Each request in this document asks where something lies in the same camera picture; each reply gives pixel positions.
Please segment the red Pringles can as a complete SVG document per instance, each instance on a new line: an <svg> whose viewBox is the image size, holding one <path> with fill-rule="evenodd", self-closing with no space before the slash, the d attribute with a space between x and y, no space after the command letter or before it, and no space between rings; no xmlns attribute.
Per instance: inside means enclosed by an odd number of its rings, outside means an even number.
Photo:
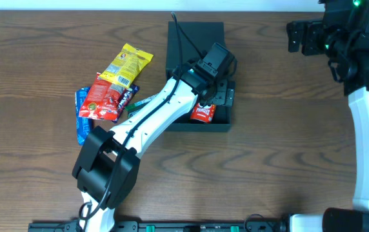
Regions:
<svg viewBox="0 0 369 232"><path fill-rule="evenodd" d="M203 106L197 103L190 114L190 122L196 124L210 124L213 121L215 111L216 105L214 104L206 104Z"/></svg>

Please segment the black gift box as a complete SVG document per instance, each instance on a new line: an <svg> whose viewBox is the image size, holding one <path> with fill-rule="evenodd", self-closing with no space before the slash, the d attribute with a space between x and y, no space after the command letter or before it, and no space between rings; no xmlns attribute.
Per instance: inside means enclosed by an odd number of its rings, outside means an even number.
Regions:
<svg viewBox="0 0 369 232"><path fill-rule="evenodd" d="M224 24L222 22L183 22L179 23L183 29L181 32L183 49L183 72L187 72L191 66L200 60L199 52L203 56L208 55L212 46L217 43L225 47ZM176 73L178 67L177 32L173 22L168 23L168 43L166 52L166 78L171 78ZM224 72L224 76L218 81L227 80L228 88L235 89L235 82L232 75L235 69L229 68ZM227 132L231 127L232 106L216 105L213 121L210 124L196 124L190 122L190 114L187 113L174 121L166 131L185 132Z"/></svg>

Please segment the yellow snack bag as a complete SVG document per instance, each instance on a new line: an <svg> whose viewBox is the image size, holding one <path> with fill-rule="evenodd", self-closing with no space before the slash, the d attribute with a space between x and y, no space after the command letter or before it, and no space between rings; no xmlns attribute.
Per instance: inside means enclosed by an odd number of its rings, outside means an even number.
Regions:
<svg viewBox="0 0 369 232"><path fill-rule="evenodd" d="M129 88L153 56L126 43L99 77L112 84Z"/></svg>

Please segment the red candy bag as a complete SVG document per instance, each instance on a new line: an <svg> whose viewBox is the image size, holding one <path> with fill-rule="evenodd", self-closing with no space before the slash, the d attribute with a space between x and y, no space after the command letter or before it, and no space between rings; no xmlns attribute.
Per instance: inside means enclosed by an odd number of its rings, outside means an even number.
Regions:
<svg viewBox="0 0 369 232"><path fill-rule="evenodd" d="M83 101L78 116L116 122L120 116L118 106L125 88L108 82L96 73L93 85Z"/></svg>

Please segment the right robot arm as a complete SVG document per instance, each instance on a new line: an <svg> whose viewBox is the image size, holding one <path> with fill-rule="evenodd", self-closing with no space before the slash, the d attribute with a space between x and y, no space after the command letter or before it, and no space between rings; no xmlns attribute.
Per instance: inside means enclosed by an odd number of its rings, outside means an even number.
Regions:
<svg viewBox="0 0 369 232"><path fill-rule="evenodd" d="M323 0L322 19L287 24L289 52L324 54L343 85L355 130L356 183L351 209L293 214L278 231L369 231L369 0Z"/></svg>

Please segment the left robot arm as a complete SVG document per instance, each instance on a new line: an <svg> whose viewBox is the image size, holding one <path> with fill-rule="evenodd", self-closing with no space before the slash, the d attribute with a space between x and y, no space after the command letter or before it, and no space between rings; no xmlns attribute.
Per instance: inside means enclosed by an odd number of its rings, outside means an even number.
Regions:
<svg viewBox="0 0 369 232"><path fill-rule="evenodd" d="M197 101L210 102L221 81L231 78L235 56L219 43L191 64L178 68L163 89L140 112L111 130L95 127L87 136L72 170L81 191L81 231L111 231L114 213L134 187L148 147Z"/></svg>

